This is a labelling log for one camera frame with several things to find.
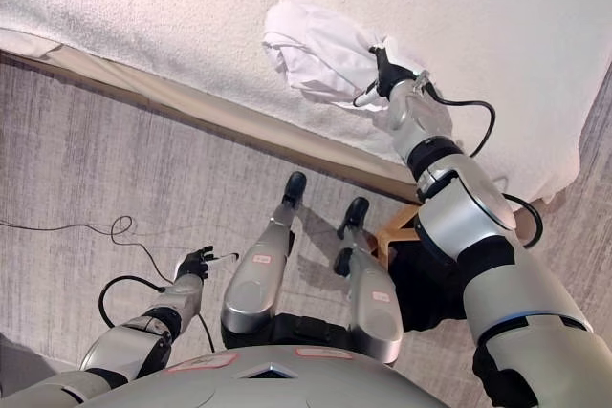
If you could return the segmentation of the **robot right hand black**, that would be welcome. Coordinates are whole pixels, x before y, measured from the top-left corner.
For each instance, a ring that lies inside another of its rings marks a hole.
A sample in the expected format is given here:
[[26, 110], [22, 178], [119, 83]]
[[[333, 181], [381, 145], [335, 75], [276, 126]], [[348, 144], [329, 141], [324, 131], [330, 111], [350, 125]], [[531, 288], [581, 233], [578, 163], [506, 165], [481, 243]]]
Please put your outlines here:
[[416, 80], [422, 71], [412, 61], [397, 56], [391, 45], [373, 45], [368, 52], [375, 56], [377, 76], [353, 99], [354, 107], [373, 104], [377, 97], [388, 98], [397, 84], [405, 80]]

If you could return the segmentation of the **robot left hand black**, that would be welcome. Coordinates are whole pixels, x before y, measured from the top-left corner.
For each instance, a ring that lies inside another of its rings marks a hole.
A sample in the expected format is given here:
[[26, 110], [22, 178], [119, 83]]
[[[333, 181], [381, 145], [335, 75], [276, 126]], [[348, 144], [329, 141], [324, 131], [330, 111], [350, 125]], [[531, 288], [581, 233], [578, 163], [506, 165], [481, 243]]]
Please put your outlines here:
[[195, 275], [202, 281], [205, 281], [208, 279], [211, 265], [223, 262], [235, 263], [239, 258], [240, 255], [237, 252], [230, 252], [217, 256], [214, 252], [214, 246], [202, 247], [190, 252], [177, 265], [174, 273], [174, 280], [178, 280], [185, 275]]

